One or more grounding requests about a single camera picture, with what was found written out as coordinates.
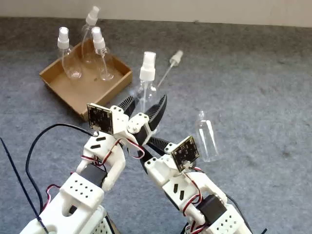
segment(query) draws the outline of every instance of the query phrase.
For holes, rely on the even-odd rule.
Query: white spray nozzle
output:
[[[58,48],[67,49],[69,47],[68,28],[61,27],[58,31]]]
[[[173,55],[171,59],[169,60],[170,64],[173,66],[178,66],[181,61],[182,56],[183,56],[183,51],[178,50],[176,54]]]
[[[98,12],[99,12],[99,8],[97,6],[93,6],[92,10],[89,12],[86,18],[86,22],[88,25],[94,26],[97,23]]]
[[[93,44],[95,49],[100,50],[105,48],[105,41],[99,27],[94,27],[92,29]]]
[[[143,64],[140,70],[140,80],[153,81],[155,79],[155,59],[156,53],[144,52]]]

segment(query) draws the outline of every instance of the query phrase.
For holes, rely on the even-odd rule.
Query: circuit board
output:
[[[179,172],[182,172],[187,162],[194,162],[199,157],[194,138],[192,136],[187,137],[171,152],[171,155]]]
[[[112,111],[93,103],[87,104],[90,128],[113,134],[113,116]]]

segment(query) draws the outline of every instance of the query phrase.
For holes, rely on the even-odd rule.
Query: gray carpet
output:
[[[33,139],[57,122],[88,129],[38,75],[56,58],[61,25],[78,43],[80,19],[0,19],[0,136],[36,207],[24,171]],[[160,90],[168,105],[157,136],[179,142],[195,132],[198,111],[207,111],[223,157],[198,166],[237,200],[254,233],[265,227],[272,234],[311,232],[312,29],[124,20],[100,25],[113,53],[132,68],[132,87],[144,51],[157,53],[161,76],[171,55],[184,50]],[[39,141],[30,169],[43,195],[47,185],[68,178],[87,140],[59,127]],[[2,149],[0,193],[0,233],[19,233],[34,214]],[[129,157],[103,205],[124,234],[178,234],[186,222]]]

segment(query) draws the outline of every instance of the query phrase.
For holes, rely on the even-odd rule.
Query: cardboard tray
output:
[[[81,44],[74,47],[74,53],[81,58]],[[104,106],[132,81],[132,71],[113,56],[114,78],[109,81],[97,79],[97,72],[82,66],[82,78],[70,80],[65,74],[60,59],[40,72],[45,84],[79,114],[88,119],[87,103]]]

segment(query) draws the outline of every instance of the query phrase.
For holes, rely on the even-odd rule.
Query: white wall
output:
[[[312,26],[312,0],[1,0],[0,16],[84,18],[95,4],[102,19]]]

